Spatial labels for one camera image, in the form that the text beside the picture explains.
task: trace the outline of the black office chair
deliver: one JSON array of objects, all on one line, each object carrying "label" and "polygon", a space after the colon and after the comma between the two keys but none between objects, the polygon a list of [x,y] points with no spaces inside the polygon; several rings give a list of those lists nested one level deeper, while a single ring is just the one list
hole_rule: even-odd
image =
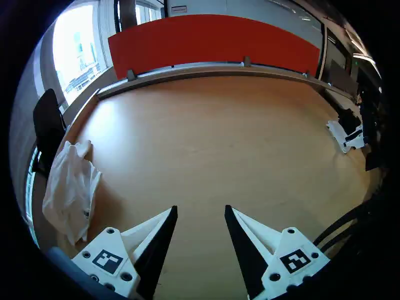
[{"label": "black office chair", "polygon": [[57,149],[67,129],[53,89],[48,89],[37,102],[33,110],[33,124],[36,132],[37,154],[33,161],[32,171],[41,173],[47,179]]}]

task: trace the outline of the crumpled cloth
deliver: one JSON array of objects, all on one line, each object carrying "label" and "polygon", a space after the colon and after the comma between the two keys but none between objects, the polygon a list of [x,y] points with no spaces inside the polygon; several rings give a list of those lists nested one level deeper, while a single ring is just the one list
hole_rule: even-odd
[{"label": "crumpled cloth", "polygon": [[42,211],[45,218],[75,245],[87,240],[95,211],[95,191],[102,173],[84,159],[92,143],[66,141],[55,157],[47,181]]}]

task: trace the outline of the window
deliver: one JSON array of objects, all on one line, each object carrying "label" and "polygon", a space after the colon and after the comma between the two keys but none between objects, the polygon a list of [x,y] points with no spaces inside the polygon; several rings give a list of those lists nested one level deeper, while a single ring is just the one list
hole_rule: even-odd
[{"label": "window", "polygon": [[[116,15],[118,16],[118,24],[116,24],[116,31],[122,31],[121,25],[121,5],[120,1],[116,3]],[[135,14],[137,25],[159,20],[163,18],[164,4],[161,0],[136,0]]]},{"label": "window", "polygon": [[161,9],[148,2],[136,1],[136,21],[137,25],[161,19]]},{"label": "window", "polygon": [[100,75],[93,32],[93,5],[61,14],[55,23],[53,58],[58,81],[70,105]]}]

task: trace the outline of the red partition panel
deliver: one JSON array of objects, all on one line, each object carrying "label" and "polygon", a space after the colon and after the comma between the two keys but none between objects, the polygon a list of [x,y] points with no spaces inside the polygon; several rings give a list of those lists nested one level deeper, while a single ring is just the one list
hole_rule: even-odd
[{"label": "red partition panel", "polygon": [[278,27],[247,18],[197,14],[133,26],[108,38],[116,76],[198,62],[242,62],[316,75],[320,50]]}]

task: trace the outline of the chair backrest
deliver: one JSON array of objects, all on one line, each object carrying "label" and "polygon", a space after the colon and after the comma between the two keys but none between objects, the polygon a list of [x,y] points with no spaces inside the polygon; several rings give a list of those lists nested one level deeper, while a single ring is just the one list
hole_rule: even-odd
[{"label": "chair backrest", "polygon": [[51,166],[66,131],[53,89],[48,89],[37,102],[33,109],[33,124],[37,149],[41,152],[40,160]]}]

